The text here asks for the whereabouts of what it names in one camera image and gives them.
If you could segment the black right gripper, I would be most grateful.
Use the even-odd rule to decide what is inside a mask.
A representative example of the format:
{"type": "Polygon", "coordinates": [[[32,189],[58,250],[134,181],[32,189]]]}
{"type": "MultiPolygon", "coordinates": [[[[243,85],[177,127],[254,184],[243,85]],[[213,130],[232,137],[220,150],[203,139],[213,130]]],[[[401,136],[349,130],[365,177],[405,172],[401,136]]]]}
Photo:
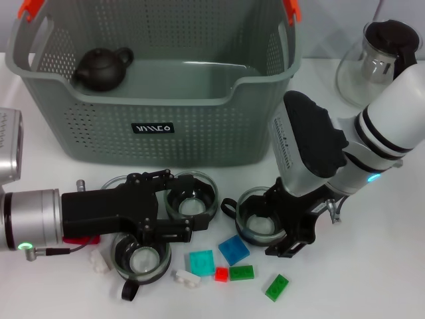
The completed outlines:
{"type": "Polygon", "coordinates": [[[265,255],[279,258],[292,258],[305,246],[315,241],[315,224],[319,215],[313,210],[333,199],[333,192],[326,186],[296,197],[289,194],[283,186],[281,178],[264,193],[266,216],[271,218],[275,230],[283,230],[286,236],[273,241],[266,248],[265,255]]]}

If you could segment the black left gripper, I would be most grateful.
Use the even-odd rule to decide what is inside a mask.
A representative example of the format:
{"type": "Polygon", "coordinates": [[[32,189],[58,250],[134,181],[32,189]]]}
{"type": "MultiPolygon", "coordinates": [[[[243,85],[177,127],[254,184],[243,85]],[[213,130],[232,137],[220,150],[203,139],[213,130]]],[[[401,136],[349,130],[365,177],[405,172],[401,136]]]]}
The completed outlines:
{"type": "Polygon", "coordinates": [[[174,176],[169,169],[131,173],[115,188],[61,195],[62,229],[67,239],[128,233],[138,243],[189,243],[194,231],[207,230],[210,217],[200,214],[157,219],[156,192],[193,191],[192,175],[174,176]]]}

